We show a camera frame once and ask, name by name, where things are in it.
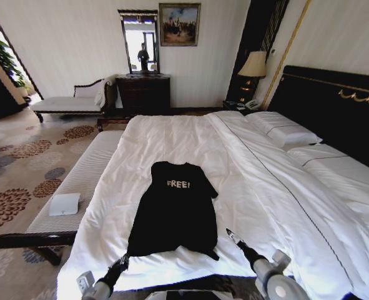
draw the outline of black headboard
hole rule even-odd
[[[268,110],[369,166],[369,76],[286,66]]]

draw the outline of white wall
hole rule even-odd
[[[292,13],[294,17],[299,15],[303,2],[305,0],[290,0],[278,34],[283,30],[293,30],[298,18],[292,22],[285,18]],[[289,11],[295,3],[293,12]],[[289,64],[369,74],[369,0],[312,0],[283,66]],[[268,75],[271,76],[261,81],[257,91],[259,99],[264,98],[276,68],[268,66]],[[280,77],[275,82],[269,100]]]
[[[42,95],[73,95],[127,67],[118,9],[158,9],[171,0],[0,0],[0,24]],[[173,107],[220,106],[250,0],[202,3],[197,47],[160,47]]]

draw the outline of carpet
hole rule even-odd
[[[45,114],[41,124],[26,108],[0,120],[0,234],[26,231],[97,135],[97,118]],[[104,130],[124,128],[104,126]],[[0,250],[0,299],[55,299],[57,274],[69,257],[70,247],[56,251],[62,254],[57,267],[29,249]],[[196,279],[190,286],[184,282],[171,288],[194,286],[229,291],[242,299],[262,299],[251,278],[211,276]],[[118,293],[114,299],[144,299],[160,288]]]

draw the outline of bed bench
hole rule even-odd
[[[54,195],[81,193],[82,201],[77,214],[50,217],[48,212],[51,201],[48,200],[25,233],[0,235],[0,249],[29,248],[52,265],[59,265],[61,258],[50,247],[73,245],[80,221],[122,133],[123,131],[99,133],[55,191]]]

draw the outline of doorway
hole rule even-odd
[[[17,56],[9,39],[0,26],[0,66],[11,82],[19,90],[27,103],[36,103],[42,99],[26,68]]]

